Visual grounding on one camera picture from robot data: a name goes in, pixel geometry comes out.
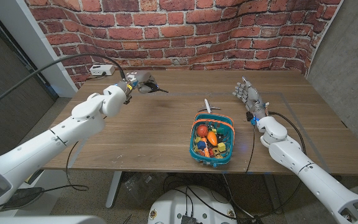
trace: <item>robotic hand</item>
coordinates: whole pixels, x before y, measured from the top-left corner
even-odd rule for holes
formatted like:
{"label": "robotic hand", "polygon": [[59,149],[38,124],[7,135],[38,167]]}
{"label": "robotic hand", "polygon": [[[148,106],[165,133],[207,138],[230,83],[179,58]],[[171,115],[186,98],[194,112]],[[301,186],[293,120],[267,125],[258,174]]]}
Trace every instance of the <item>robotic hand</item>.
{"label": "robotic hand", "polygon": [[93,93],[71,111],[71,116],[33,139],[0,156],[0,205],[7,202],[20,185],[35,171],[75,142],[102,131],[102,114],[113,117],[138,88],[141,93],[161,90],[149,72],[126,74],[126,80]]}
{"label": "robotic hand", "polygon": [[340,224],[358,224],[358,195],[340,184],[301,151],[301,146],[287,134],[287,129],[269,116],[257,90],[242,77],[233,95],[246,104],[250,119],[256,120],[262,144],[279,164],[296,174]]}

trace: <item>gray wall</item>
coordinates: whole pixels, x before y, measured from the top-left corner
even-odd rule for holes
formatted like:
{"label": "gray wall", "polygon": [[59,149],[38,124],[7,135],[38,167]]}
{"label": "gray wall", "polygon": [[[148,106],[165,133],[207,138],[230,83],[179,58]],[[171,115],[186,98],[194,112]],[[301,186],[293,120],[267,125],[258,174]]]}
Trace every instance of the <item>gray wall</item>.
{"label": "gray wall", "polygon": [[344,1],[319,46],[308,80],[358,138],[358,1]]}

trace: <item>white power adapter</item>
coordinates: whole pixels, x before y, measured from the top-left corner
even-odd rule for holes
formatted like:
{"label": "white power adapter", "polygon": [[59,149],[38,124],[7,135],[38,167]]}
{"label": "white power adapter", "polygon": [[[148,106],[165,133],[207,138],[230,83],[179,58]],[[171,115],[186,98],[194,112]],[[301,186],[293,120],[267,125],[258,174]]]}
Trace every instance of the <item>white power adapter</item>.
{"label": "white power adapter", "polygon": [[90,69],[94,76],[100,76],[103,72],[106,72],[106,75],[112,75],[115,70],[113,65],[93,65]]}

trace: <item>red toy ball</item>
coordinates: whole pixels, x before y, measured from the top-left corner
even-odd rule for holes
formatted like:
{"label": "red toy ball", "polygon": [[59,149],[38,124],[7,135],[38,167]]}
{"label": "red toy ball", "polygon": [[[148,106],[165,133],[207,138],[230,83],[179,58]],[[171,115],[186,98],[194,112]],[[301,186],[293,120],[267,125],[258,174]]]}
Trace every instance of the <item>red toy ball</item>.
{"label": "red toy ball", "polygon": [[202,124],[197,127],[197,135],[204,138],[208,134],[208,127],[205,124]]}

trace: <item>brick wall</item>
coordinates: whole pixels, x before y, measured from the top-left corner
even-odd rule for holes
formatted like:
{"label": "brick wall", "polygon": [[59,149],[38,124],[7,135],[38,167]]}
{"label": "brick wall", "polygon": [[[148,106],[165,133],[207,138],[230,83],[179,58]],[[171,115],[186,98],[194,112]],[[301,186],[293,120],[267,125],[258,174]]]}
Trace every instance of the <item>brick wall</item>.
{"label": "brick wall", "polygon": [[[307,75],[341,0],[26,0],[58,56],[96,52],[143,70]],[[100,58],[63,62],[79,88]]]}

